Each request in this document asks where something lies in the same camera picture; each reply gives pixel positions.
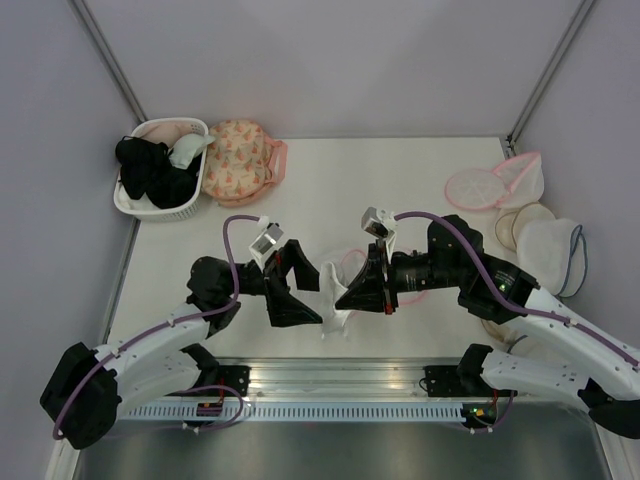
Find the pink rimmed mesh laundry bag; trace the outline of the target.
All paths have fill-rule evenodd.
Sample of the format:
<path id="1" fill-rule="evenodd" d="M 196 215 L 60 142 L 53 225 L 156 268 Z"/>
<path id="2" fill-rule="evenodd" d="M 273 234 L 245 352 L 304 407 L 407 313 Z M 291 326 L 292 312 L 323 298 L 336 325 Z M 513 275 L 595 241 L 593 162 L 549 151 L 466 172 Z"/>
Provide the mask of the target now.
<path id="1" fill-rule="evenodd" d="M 413 250 L 388 256 L 384 248 L 370 244 L 363 267 L 335 307 L 391 315 L 399 307 L 401 294 L 426 291 L 433 280 L 427 254 Z"/>

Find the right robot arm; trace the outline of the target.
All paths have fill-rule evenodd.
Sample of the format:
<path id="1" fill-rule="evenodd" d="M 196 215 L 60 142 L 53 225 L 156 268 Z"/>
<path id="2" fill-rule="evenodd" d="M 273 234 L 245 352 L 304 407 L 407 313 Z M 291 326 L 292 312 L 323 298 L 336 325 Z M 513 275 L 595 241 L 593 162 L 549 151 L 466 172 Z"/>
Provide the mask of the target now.
<path id="1" fill-rule="evenodd" d="M 381 219 L 371 209 L 362 227 L 376 240 L 336 309 L 390 315 L 401 294 L 456 288 L 469 314 L 542 341 L 566 360 L 550 365 L 472 344 L 456 367 L 463 392 L 547 397 L 586 412 L 614 434 L 638 439 L 637 350 L 573 312 L 515 264 L 485 253 L 482 235 L 457 215 L 409 211 Z"/>

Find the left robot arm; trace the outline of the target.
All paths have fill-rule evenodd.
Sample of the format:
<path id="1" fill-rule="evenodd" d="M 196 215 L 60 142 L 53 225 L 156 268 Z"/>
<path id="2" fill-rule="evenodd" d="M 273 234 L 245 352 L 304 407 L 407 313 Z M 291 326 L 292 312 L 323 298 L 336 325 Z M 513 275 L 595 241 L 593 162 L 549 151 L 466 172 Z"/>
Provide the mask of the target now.
<path id="1" fill-rule="evenodd" d="M 320 273 L 296 240 L 270 254 L 263 266 L 204 256 L 191 267 L 189 296 L 166 320 L 127 340 L 69 347 L 40 397 L 54 423 L 54 438 L 82 450 L 104 437 L 120 416 L 158 398 L 232 392 L 203 343 L 230 325 L 241 308 L 239 296 L 264 297 L 277 328 L 322 321 L 291 295 L 289 274 L 298 289 L 319 291 Z"/>

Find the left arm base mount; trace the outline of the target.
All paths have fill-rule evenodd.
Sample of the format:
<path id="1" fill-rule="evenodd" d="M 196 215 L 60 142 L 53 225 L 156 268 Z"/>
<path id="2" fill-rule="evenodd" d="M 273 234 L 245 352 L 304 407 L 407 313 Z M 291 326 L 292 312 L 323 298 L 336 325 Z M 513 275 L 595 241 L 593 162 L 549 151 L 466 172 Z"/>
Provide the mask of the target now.
<path id="1" fill-rule="evenodd" d="M 230 387 L 241 396 L 246 396 L 250 384 L 250 367 L 247 365 L 221 364 L 206 348 L 192 344 L 180 350 L 190 360 L 194 360 L 198 375 L 195 383 L 185 390 L 171 393 L 171 396 L 225 396 L 226 390 L 215 390 L 214 385 Z"/>

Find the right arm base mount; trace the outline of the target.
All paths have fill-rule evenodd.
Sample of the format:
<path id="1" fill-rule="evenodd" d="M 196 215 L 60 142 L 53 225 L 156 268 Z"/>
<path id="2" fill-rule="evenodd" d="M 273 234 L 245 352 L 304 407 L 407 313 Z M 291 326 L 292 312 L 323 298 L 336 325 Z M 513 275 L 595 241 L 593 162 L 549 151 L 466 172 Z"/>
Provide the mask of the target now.
<path id="1" fill-rule="evenodd" d="M 426 365 L 424 385 L 430 398 L 507 398 L 516 395 L 508 389 L 496 389 L 482 379 L 482 363 L 494 349 L 489 345 L 472 344 L 456 365 Z"/>

